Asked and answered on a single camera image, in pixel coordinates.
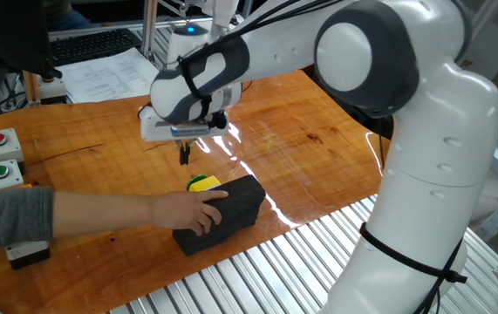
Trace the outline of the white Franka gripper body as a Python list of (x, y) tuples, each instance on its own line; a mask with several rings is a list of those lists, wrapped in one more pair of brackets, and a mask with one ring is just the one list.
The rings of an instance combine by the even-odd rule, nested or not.
[(196, 140), (223, 136), (228, 132), (229, 117), (225, 112), (211, 113), (206, 118), (172, 125), (159, 117), (152, 106), (139, 109), (140, 136), (146, 142)]

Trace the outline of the person right hand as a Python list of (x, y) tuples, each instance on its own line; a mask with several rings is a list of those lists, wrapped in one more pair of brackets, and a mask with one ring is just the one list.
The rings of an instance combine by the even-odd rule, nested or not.
[(156, 196), (150, 201), (150, 222), (164, 229), (191, 229), (197, 236), (202, 236), (222, 221), (222, 214), (208, 202), (228, 196), (222, 190)]

